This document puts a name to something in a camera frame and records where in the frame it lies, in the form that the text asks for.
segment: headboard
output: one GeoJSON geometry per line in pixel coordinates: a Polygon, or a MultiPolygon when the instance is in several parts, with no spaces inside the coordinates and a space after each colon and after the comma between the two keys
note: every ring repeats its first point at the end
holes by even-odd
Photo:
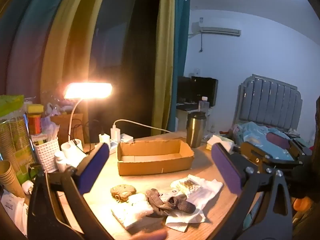
{"type": "Polygon", "coordinates": [[[297,129],[302,107],[297,87],[258,75],[239,87],[234,123],[253,121],[287,131],[297,129]]]}

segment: woven basket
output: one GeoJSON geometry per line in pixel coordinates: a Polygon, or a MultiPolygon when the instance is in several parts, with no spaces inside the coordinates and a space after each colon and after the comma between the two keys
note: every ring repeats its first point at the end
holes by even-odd
{"type": "Polygon", "coordinates": [[[60,150],[58,138],[41,145],[33,146],[36,150],[36,154],[42,165],[42,168],[48,173],[56,171],[58,168],[54,161],[54,153],[60,150]]]}

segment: crumpled paper napkin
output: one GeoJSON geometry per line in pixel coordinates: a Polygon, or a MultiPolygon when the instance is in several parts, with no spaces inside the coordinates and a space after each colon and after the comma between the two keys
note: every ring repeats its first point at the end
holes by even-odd
{"type": "Polygon", "coordinates": [[[186,214],[181,211],[173,211],[166,219],[166,226],[180,232],[185,232],[188,223],[202,223],[205,221],[205,215],[202,209],[213,199],[221,190],[222,183],[217,180],[208,181],[199,177],[188,175],[184,179],[175,180],[170,187],[179,188],[180,191],[187,195],[187,201],[196,206],[193,214],[186,214]]]}

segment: thermos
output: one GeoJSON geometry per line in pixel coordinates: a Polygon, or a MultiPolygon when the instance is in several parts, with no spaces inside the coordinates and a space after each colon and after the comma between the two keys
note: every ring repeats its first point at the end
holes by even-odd
{"type": "Polygon", "coordinates": [[[200,146],[207,118],[205,112],[192,112],[187,120],[187,143],[191,148],[200,146]]]}

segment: wooden table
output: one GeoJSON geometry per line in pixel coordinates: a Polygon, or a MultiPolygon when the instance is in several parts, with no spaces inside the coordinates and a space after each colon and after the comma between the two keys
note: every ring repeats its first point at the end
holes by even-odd
{"type": "MultiPolygon", "coordinates": [[[[173,139],[185,136],[186,134],[184,132],[176,132],[137,140],[173,139]]],[[[110,194],[110,189],[119,184],[129,184],[134,186],[137,189],[137,192],[140,193],[145,193],[147,189],[151,188],[167,190],[170,189],[172,181],[184,178],[189,174],[207,180],[216,179],[217,181],[224,183],[221,174],[212,161],[211,152],[205,149],[205,145],[194,149],[194,152],[195,158],[190,170],[144,176],[119,176],[116,154],[111,154],[93,185],[92,190],[85,194],[84,198],[100,223],[116,240],[129,239],[132,234],[138,233],[142,230],[154,231],[160,229],[164,226],[164,219],[145,217],[138,222],[137,225],[129,229],[130,233],[127,232],[113,217],[110,211],[112,205],[116,204],[116,201],[110,194]]],[[[237,196],[232,194],[228,187],[224,185],[222,190],[211,201],[209,201],[204,208],[204,214],[207,218],[204,223],[189,224],[185,233],[169,229],[168,239],[206,239],[222,221],[236,200],[236,197],[237,196]]],[[[71,226],[81,232],[79,225],[71,213],[65,196],[60,197],[60,201],[71,226]]]]}

